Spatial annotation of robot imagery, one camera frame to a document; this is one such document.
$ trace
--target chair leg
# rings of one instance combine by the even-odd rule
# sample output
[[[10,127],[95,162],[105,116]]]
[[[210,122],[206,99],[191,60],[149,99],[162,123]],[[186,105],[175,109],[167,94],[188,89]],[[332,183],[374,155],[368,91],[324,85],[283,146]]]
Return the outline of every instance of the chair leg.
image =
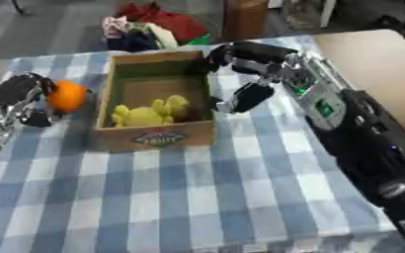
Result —
[[[21,15],[26,16],[28,13],[26,12],[23,7],[20,6],[17,0],[12,0],[12,4],[14,5],[15,10]]]

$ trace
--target orange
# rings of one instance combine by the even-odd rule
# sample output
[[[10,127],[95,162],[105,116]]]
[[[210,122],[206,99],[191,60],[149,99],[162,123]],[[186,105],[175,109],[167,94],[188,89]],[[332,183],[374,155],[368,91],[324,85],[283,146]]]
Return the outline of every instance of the orange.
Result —
[[[55,81],[57,89],[47,96],[47,102],[54,108],[63,112],[77,110],[86,98],[86,88],[78,83],[59,79]]]

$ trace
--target white cloth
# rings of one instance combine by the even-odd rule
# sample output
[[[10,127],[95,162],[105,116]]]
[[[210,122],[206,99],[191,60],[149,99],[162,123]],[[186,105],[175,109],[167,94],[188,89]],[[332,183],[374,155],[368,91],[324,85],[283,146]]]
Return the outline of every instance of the white cloth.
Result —
[[[178,43],[175,40],[172,32],[167,29],[163,29],[162,27],[155,25],[153,23],[148,23],[147,27],[149,28],[150,32],[155,35],[156,39],[161,43],[161,47],[163,48],[175,48],[178,47]]]
[[[127,24],[126,17],[106,17],[103,21],[104,36],[108,39],[120,38],[126,32]]]

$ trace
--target tablecloth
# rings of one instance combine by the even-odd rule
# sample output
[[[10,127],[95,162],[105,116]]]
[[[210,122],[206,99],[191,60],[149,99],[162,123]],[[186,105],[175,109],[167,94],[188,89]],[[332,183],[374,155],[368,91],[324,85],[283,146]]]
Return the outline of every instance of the tablecloth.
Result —
[[[260,42],[315,49],[311,37]],[[17,58],[4,79],[33,71],[99,93],[115,53]],[[211,92],[228,98],[251,78],[223,68],[209,75]],[[287,242],[333,236],[347,250],[349,238],[377,234],[372,249],[394,230],[281,86],[249,113],[216,114],[211,146],[96,151],[96,101],[49,128],[17,127],[0,158],[0,252],[285,252]]]

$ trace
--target yellow toy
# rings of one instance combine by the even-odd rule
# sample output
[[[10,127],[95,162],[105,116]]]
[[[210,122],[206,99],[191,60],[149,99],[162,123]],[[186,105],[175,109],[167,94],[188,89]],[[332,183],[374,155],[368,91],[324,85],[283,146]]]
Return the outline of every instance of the yellow toy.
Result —
[[[172,95],[166,101],[166,109],[175,122],[183,122],[189,116],[190,103],[180,95]]]
[[[156,127],[182,121],[189,114],[189,101],[179,95],[170,96],[166,103],[156,99],[151,107],[130,110],[118,105],[112,113],[115,127]]]
[[[173,119],[160,115],[154,109],[158,108],[158,105],[154,105],[155,102],[152,107],[138,107],[132,110],[125,105],[116,106],[112,113],[115,127],[156,127],[171,124]]]

